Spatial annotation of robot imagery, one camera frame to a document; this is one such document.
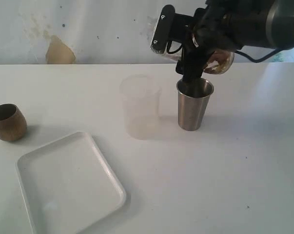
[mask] stainless steel cup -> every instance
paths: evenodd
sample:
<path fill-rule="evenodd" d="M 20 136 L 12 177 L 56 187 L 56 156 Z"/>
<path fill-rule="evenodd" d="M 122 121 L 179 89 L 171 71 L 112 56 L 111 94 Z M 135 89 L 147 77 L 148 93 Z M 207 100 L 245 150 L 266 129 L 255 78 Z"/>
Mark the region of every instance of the stainless steel cup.
<path fill-rule="evenodd" d="M 186 131 L 195 131 L 201 126 L 205 109 L 214 92 L 214 86 L 200 78 L 191 83 L 180 80 L 178 90 L 178 124 Z"/>

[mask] clear plastic cup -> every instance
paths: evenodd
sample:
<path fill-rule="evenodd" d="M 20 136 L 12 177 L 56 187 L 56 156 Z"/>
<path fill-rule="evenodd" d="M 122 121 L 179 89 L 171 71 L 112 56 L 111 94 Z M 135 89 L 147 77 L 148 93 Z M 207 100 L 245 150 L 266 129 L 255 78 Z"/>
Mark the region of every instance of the clear plastic cup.
<path fill-rule="evenodd" d="M 161 87 L 146 75 L 134 75 L 120 85 L 126 132 L 136 139 L 150 139 L 159 129 Z"/>

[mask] table surface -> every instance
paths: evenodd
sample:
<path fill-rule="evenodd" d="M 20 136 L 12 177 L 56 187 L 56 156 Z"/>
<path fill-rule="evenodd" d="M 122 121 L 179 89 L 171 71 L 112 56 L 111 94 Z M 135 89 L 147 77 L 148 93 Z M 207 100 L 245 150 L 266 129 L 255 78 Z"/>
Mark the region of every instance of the table surface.
<path fill-rule="evenodd" d="M 151 140 L 124 130 L 121 81 L 162 85 L 161 128 Z M 177 124 L 168 65 L 0 65 L 0 104 L 19 106 L 28 134 L 0 141 L 0 234 L 30 234 L 15 169 L 23 154 L 89 132 L 128 199 L 83 234 L 294 234 L 294 64 L 234 64 L 204 75 L 215 86 L 199 131 Z"/>

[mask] white plastic tray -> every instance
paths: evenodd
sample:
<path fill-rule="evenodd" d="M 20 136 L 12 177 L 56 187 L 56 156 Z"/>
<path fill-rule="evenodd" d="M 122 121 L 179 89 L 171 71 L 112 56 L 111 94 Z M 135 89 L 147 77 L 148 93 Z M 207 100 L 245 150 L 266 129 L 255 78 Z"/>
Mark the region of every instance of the white plastic tray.
<path fill-rule="evenodd" d="M 22 156 L 17 172 L 33 234 L 78 234 L 126 199 L 87 133 L 74 133 Z"/>

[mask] wooden cup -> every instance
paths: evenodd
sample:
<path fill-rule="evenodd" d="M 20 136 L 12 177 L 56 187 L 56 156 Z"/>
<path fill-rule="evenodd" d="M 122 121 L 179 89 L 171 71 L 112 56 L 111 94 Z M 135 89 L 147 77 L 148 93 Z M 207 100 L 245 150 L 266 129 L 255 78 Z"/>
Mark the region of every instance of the wooden cup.
<path fill-rule="evenodd" d="M 25 135 L 26 120 L 14 104 L 0 105 L 0 139 L 15 141 Z"/>

